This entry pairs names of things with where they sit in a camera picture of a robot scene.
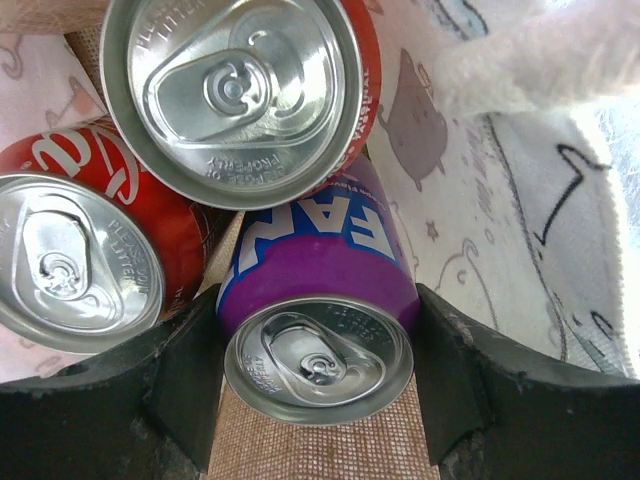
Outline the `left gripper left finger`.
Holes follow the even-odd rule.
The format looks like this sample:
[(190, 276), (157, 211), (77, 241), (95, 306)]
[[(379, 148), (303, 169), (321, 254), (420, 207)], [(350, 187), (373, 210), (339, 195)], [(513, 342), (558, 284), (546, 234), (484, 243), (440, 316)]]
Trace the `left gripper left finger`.
[(223, 379), (218, 291), (52, 377), (3, 384), (2, 478), (204, 478)]

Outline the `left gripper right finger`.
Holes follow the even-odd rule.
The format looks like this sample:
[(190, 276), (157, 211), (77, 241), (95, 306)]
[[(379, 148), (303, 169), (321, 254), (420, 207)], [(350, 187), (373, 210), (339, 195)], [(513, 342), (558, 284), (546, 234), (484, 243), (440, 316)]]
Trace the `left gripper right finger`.
[(442, 478), (638, 478), (638, 381), (534, 351), (417, 290), (417, 391)]

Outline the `red cola can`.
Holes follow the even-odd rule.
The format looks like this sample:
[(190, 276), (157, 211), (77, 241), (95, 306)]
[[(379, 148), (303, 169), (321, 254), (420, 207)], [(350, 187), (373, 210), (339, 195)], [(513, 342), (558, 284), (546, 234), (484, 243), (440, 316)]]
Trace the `red cola can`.
[(168, 188), (110, 130), (17, 141), (1, 153), (1, 323), (103, 352), (193, 300), (232, 220)]
[(362, 1), (113, 1), (103, 91), (161, 182), (228, 210), (271, 208), (343, 172), (379, 106)]

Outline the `purple soda can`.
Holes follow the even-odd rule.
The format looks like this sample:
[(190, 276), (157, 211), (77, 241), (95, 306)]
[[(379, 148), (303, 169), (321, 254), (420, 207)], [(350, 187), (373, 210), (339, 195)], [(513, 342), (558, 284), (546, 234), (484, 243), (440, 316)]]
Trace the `purple soda can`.
[(224, 371), (247, 405), (297, 425), (383, 410), (414, 370), (420, 300), (373, 163), (243, 219), (216, 314)]

